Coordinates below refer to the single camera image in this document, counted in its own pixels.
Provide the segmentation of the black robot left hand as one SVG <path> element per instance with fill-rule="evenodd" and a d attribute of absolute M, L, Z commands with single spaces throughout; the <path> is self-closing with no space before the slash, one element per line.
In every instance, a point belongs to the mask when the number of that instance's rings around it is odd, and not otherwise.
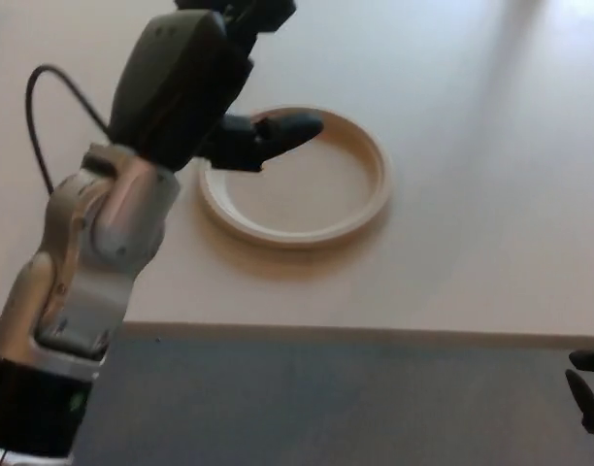
<path fill-rule="evenodd" d="M 277 32 L 295 11 L 293 1 L 179 1 L 154 17 L 116 86 L 111 142 L 172 172 L 200 157 L 217 170 L 257 173 L 318 136 L 324 123 L 314 112 L 228 112 L 253 69 L 258 36 Z"/>

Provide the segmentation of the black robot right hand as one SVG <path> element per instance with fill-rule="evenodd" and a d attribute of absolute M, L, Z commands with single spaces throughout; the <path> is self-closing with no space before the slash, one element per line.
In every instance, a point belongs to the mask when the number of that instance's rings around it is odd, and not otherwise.
<path fill-rule="evenodd" d="M 594 435 L 594 392 L 578 373 L 579 371 L 594 373 L 594 351 L 572 351 L 569 354 L 569 360 L 575 370 L 567 369 L 565 371 L 567 384 L 581 412 L 581 425 L 587 433 Z"/>

